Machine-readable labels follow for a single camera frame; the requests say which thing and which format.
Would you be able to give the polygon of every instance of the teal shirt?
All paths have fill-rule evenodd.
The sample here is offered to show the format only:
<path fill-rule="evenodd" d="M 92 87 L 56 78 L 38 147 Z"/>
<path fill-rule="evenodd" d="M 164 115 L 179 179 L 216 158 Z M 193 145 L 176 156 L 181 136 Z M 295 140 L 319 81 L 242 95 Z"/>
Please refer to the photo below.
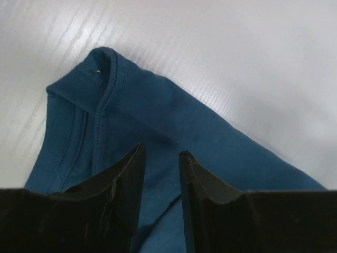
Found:
<path fill-rule="evenodd" d="M 138 143 L 146 173 L 133 252 L 186 252 L 179 153 L 242 190 L 324 190 L 169 79 L 97 48 L 47 88 L 45 140 L 26 188 L 65 191 Z"/>

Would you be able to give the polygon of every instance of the shirt fabric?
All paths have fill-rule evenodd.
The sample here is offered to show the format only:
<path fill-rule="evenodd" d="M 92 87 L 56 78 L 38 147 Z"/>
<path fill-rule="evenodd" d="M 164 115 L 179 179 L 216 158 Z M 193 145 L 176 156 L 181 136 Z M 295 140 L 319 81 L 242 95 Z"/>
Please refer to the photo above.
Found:
<path fill-rule="evenodd" d="M 110 48 L 92 50 L 47 94 L 45 139 L 25 188 L 63 192 L 145 143 L 132 252 L 186 252 L 179 179 L 184 150 L 242 191 L 324 190 L 169 79 Z"/>

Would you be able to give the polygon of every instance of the wood grain texture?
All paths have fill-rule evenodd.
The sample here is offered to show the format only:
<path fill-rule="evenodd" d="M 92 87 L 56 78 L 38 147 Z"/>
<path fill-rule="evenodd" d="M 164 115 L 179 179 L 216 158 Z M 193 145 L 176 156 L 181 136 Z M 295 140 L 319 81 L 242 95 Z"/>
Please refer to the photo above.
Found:
<path fill-rule="evenodd" d="M 0 0 L 0 186 L 34 165 L 45 87 L 104 45 L 337 189 L 336 13 L 333 0 Z"/>

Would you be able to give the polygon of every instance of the stitching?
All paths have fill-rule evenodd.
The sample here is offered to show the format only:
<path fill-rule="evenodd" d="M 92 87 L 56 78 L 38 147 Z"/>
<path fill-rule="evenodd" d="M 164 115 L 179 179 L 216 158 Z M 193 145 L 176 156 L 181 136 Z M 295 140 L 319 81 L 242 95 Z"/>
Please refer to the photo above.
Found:
<path fill-rule="evenodd" d="M 95 81 L 92 80 L 92 79 L 90 79 L 91 82 L 89 82 L 89 81 L 86 80 L 84 77 L 82 77 L 82 76 L 79 76 L 79 77 L 80 77 L 80 79 L 81 79 L 83 82 L 85 82 L 87 85 L 89 85 L 89 86 L 90 86 L 91 88 L 93 88 L 93 89 L 96 89 L 96 88 L 100 87 L 101 84 L 102 84 L 102 82 L 97 83 L 97 82 L 95 82 Z"/>
<path fill-rule="evenodd" d="M 100 137 L 101 137 L 101 114 L 102 114 L 102 111 L 104 109 L 104 107 L 106 106 L 106 104 L 108 103 L 109 101 L 109 98 L 112 94 L 112 92 L 114 91 L 115 87 L 116 87 L 116 82 L 117 82 L 117 73 L 118 73 L 118 57 L 116 55 L 116 53 L 114 51 L 112 51 L 114 56 L 115 56 L 115 59 L 116 59 L 116 73 L 115 73 L 115 80 L 113 81 L 113 87 L 111 89 L 111 92 L 109 94 L 105 94 L 104 96 L 104 103 L 103 105 L 99 108 L 98 112 L 97 112 L 97 122 L 96 122 L 96 125 L 95 125 L 95 128 L 97 129 L 97 134 L 96 134 L 96 140 L 95 140 L 95 146 L 94 146 L 94 157 L 93 157 L 93 160 L 94 160 L 94 168 L 93 168 L 93 173 L 96 174 L 97 173 L 97 170 L 98 170 L 98 159 L 97 159 L 97 149 L 98 149 L 98 143 L 99 143 L 99 140 L 100 140 Z M 125 68 L 124 68 L 124 76 L 123 76 L 123 83 L 124 83 L 124 79 L 125 79 Z"/>
<path fill-rule="evenodd" d="M 76 70 L 80 73 L 79 77 L 80 77 L 86 84 L 89 84 L 89 82 L 88 82 L 88 80 L 84 79 L 84 78 L 82 77 L 82 75 L 85 76 L 86 78 L 88 78 L 92 83 L 94 83 L 94 84 L 96 85 L 96 86 L 92 86 L 91 84 L 89 84 L 89 86 L 91 86 L 91 87 L 93 87 L 93 88 L 97 88 L 97 87 L 100 87 L 100 86 L 102 85 L 102 81 L 97 82 L 97 81 L 93 80 L 91 77 L 89 77 L 86 73 L 84 73 L 81 69 L 77 69 L 77 68 L 76 68 Z"/>
<path fill-rule="evenodd" d="M 73 157 L 72 157 L 72 159 L 70 161 L 70 164 L 69 164 L 67 170 L 64 172 L 63 177 L 61 179 L 60 186 L 59 186 L 60 190 L 61 190 L 62 186 L 65 183 L 64 182 L 65 177 L 71 173 L 71 171 L 73 169 L 73 166 L 75 165 L 75 160 L 77 159 L 77 157 L 78 157 L 78 155 L 80 153 L 80 149 L 81 149 L 82 144 L 83 144 L 83 137 L 84 137 L 84 129 L 85 129 L 86 119 L 87 119 L 87 112 L 85 112 L 84 115 L 82 116 L 82 125 L 81 125 L 81 131 L 80 131 L 80 139 L 79 139 L 79 141 L 77 143 L 77 147 L 76 147 L 76 150 L 75 150 L 75 152 L 73 154 Z"/>
<path fill-rule="evenodd" d="M 54 170 L 54 173 L 53 173 L 53 177 L 51 179 L 51 181 L 49 182 L 48 186 L 47 186 L 47 193 L 49 193 L 49 190 L 50 190 L 50 187 L 56 177 L 56 174 L 58 175 L 58 169 L 60 168 L 61 164 L 63 163 L 64 159 L 65 159 L 65 155 L 69 149 L 69 145 L 70 143 L 72 142 L 72 138 L 73 138 L 73 132 L 74 132 L 74 122 L 75 122 L 75 105 L 73 105 L 73 119 L 72 119 L 72 125 L 71 125 L 71 130 L 70 130 L 70 134 L 69 134 L 69 140 L 68 140 L 68 143 L 67 143 L 67 146 L 65 148 L 65 151 L 63 152 L 63 155 L 62 155 L 62 158 L 61 158 L 61 161 L 59 162 L 58 166 L 56 167 L 56 169 Z"/>
<path fill-rule="evenodd" d="M 122 86 L 124 86 L 124 83 L 125 83 L 125 77 L 126 77 L 126 69 L 123 68 L 123 82 L 122 82 Z M 104 160 L 106 160 L 107 154 L 108 154 L 108 148 L 107 148 L 108 145 L 106 145 L 106 143 L 107 143 L 107 138 L 105 138 L 105 146 L 103 146 L 103 148 L 104 148 L 103 159 L 104 159 Z"/>

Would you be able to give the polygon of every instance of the white surface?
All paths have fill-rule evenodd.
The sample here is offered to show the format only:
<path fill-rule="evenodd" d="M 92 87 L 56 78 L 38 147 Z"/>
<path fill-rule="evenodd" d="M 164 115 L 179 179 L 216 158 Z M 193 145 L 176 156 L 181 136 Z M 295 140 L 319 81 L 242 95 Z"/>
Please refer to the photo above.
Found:
<path fill-rule="evenodd" d="M 334 0 L 0 0 L 0 186 L 33 167 L 45 87 L 104 45 L 337 189 L 336 24 Z"/>

